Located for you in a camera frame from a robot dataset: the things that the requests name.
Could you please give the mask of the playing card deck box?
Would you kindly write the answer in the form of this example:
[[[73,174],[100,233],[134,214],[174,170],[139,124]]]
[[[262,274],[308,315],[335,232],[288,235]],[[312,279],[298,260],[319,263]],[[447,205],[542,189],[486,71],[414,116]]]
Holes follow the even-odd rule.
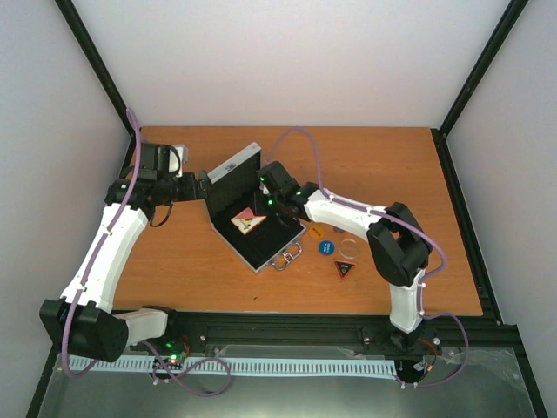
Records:
[[[231,218],[232,224],[243,234],[250,233],[266,220],[265,215],[256,215],[250,207]]]

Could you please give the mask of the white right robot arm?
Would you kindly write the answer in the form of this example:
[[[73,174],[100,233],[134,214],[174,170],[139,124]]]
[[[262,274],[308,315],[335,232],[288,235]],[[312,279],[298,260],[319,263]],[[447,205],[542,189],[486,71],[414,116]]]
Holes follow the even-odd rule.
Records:
[[[373,206],[333,193],[319,183],[300,185],[278,161],[258,171],[271,209],[307,222],[327,224],[364,240],[380,277],[389,285],[389,320],[414,336],[423,321],[423,290],[433,244],[400,202]]]

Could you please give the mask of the aluminium poker case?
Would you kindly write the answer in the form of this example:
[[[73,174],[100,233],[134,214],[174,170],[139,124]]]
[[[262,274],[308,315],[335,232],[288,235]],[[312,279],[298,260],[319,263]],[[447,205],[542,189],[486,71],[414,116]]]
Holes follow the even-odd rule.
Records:
[[[212,187],[205,200],[213,230],[255,273],[267,266],[285,269],[301,254],[299,240],[305,232],[298,220],[270,208],[257,174],[260,166],[261,147],[251,143],[209,172]],[[231,218],[246,207],[266,220],[243,235]]]

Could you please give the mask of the clear round plastic disc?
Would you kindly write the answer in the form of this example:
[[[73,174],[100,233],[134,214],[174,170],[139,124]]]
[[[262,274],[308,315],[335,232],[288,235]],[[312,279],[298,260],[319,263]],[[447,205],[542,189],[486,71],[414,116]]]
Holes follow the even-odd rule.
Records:
[[[354,239],[343,239],[339,244],[339,252],[347,259],[355,259],[359,255],[359,245]]]

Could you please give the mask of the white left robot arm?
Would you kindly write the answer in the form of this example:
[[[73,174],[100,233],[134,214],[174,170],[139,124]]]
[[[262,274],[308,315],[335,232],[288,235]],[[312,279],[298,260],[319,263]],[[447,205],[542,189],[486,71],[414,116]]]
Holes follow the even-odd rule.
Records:
[[[160,349],[175,348],[181,329],[169,321],[170,309],[142,307],[114,314],[117,284],[139,236],[160,206],[205,199],[206,172],[141,180],[117,179],[109,188],[101,224],[82,265],[56,300],[45,300],[39,317],[65,360],[72,355],[114,362],[143,340]]]

